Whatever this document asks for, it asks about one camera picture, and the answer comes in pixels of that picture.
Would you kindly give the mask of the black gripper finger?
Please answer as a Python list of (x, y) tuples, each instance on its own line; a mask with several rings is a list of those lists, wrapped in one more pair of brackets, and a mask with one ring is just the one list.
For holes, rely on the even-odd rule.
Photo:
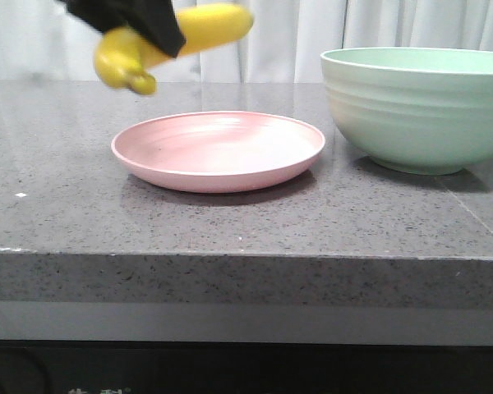
[(155, 0), (71, 0), (69, 13), (102, 34), (130, 27), (169, 57), (177, 57), (186, 43), (173, 5)]

